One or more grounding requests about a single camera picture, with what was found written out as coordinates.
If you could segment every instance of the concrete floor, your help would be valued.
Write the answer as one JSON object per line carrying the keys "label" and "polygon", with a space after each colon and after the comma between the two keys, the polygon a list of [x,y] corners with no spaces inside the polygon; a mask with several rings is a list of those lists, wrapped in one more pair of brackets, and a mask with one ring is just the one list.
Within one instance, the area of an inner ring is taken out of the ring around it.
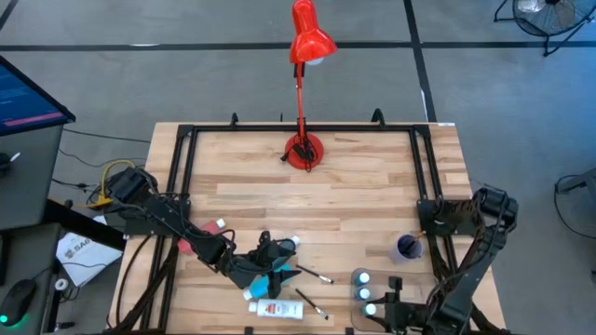
{"label": "concrete floor", "polygon": [[[500,1],[415,0],[422,42],[510,42],[539,38],[515,23],[493,23]],[[8,0],[0,0],[6,6]],[[20,0],[1,46],[289,42],[292,0]],[[337,41],[409,41],[401,1],[319,0],[321,26]],[[510,5],[503,16],[510,12]],[[575,40],[596,40],[588,24]],[[150,139],[158,121],[274,121],[295,115],[287,50],[3,52],[77,116],[72,129]],[[593,334],[596,241],[571,234],[552,203],[561,176],[596,166],[596,48],[424,49],[437,119],[458,127],[470,178],[520,202],[519,226],[494,262],[508,327],[527,334]],[[425,121],[410,48],[340,49],[306,74],[310,120]],[[61,148],[93,163],[144,157],[142,143],[70,133]],[[59,156],[54,177],[95,182],[101,171]],[[561,197],[563,215],[596,235],[594,206],[579,190]],[[86,196],[53,185],[51,197]],[[113,266],[61,308],[64,334],[104,327]]]}

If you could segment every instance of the white bottle cap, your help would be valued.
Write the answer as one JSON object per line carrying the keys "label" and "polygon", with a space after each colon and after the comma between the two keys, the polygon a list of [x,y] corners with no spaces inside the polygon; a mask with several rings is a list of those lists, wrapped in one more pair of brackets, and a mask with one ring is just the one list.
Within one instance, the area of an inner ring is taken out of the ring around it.
{"label": "white bottle cap", "polygon": [[294,235],[290,237],[290,240],[296,245],[297,248],[300,246],[300,237]]}
{"label": "white bottle cap", "polygon": [[224,219],[217,219],[215,221],[215,224],[217,224],[217,226],[220,227],[220,229],[223,229],[225,227],[225,221],[224,221]]}
{"label": "white bottle cap", "polygon": [[367,300],[371,297],[371,292],[367,288],[361,288],[358,291],[358,295],[361,299]]}
{"label": "white bottle cap", "polygon": [[376,306],[373,305],[372,303],[367,304],[364,307],[364,314],[366,314],[366,315],[375,315],[376,314]]}
{"label": "white bottle cap", "polygon": [[257,303],[256,302],[250,302],[249,303],[249,312],[256,312],[257,311]]}
{"label": "white bottle cap", "polygon": [[367,273],[361,273],[361,274],[358,276],[358,281],[359,281],[361,284],[366,284],[366,283],[368,283],[368,282],[369,282],[369,280],[371,280],[371,277],[370,277],[370,276],[369,276],[369,274],[367,274]]}
{"label": "white bottle cap", "polygon": [[242,292],[242,295],[244,296],[244,299],[246,299],[247,301],[252,299],[252,293],[248,288],[245,289],[244,292]]}

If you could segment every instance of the white paper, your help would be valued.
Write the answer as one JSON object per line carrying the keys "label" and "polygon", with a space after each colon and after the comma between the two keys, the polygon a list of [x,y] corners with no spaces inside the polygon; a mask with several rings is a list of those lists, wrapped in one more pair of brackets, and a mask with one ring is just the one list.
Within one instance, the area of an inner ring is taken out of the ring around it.
{"label": "white paper", "polygon": [[[93,218],[98,224],[107,224],[103,216]],[[105,266],[86,268],[76,264],[87,266],[95,264],[109,265],[122,256],[122,251],[106,247],[92,240],[73,233],[66,234],[59,242],[56,250],[56,258],[62,263],[64,270],[71,277],[73,283],[84,286],[98,273],[105,269]]]}

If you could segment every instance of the bottle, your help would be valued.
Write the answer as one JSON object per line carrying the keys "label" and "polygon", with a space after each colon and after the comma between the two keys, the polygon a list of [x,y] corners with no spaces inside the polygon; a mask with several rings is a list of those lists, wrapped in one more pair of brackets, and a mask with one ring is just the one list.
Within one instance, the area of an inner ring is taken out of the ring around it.
{"label": "bottle", "polygon": [[360,285],[365,285],[366,283],[369,282],[369,280],[371,280],[371,277],[369,276],[369,274],[367,273],[360,273],[357,277],[356,277],[356,285],[360,286]]}
{"label": "bottle", "polygon": [[[213,235],[221,232],[221,230],[225,227],[224,219],[217,219],[211,220],[202,226],[200,226],[200,230],[209,232]],[[190,243],[185,239],[181,238],[178,241],[178,250],[183,253],[184,255],[192,255],[194,253],[193,248],[190,246]]]}
{"label": "bottle", "polygon": [[376,306],[372,303],[367,303],[362,307],[362,313],[364,316],[374,316],[376,314]]}
{"label": "bottle", "polygon": [[359,300],[367,300],[371,297],[371,292],[367,288],[361,288],[356,294],[356,298]]}
{"label": "bottle", "polygon": [[[289,271],[291,270],[291,267],[286,263],[278,267],[275,271],[278,272],[282,270]],[[290,280],[291,278],[286,279],[283,282],[281,282],[281,284],[286,283]],[[262,298],[267,293],[269,293],[269,277],[267,275],[263,275],[259,279],[255,279],[249,286],[249,288],[245,289],[244,292],[242,292],[242,295],[244,296],[244,299],[249,301],[252,298]]]}
{"label": "bottle", "polygon": [[249,312],[257,316],[280,317],[302,320],[305,304],[302,301],[260,299],[249,303]]}
{"label": "bottle", "polygon": [[[295,251],[298,246],[300,246],[300,237],[294,235],[290,237],[290,240],[294,243],[295,246],[291,244],[290,241],[283,241],[279,244],[280,247],[285,248],[289,251]],[[279,266],[283,265],[286,262],[285,257],[279,257],[273,261],[273,268],[277,269]]]}

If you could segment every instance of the lamp shade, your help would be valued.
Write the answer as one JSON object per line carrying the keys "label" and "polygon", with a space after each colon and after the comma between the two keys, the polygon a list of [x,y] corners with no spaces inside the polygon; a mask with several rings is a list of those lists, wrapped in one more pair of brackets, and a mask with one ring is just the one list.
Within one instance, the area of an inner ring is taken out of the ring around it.
{"label": "lamp shade", "polygon": [[337,46],[318,27],[317,12],[311,0],[297,0],[291,8],[296,26],[296,38],[290,47],[290,63],[317,60],[331,55]]}

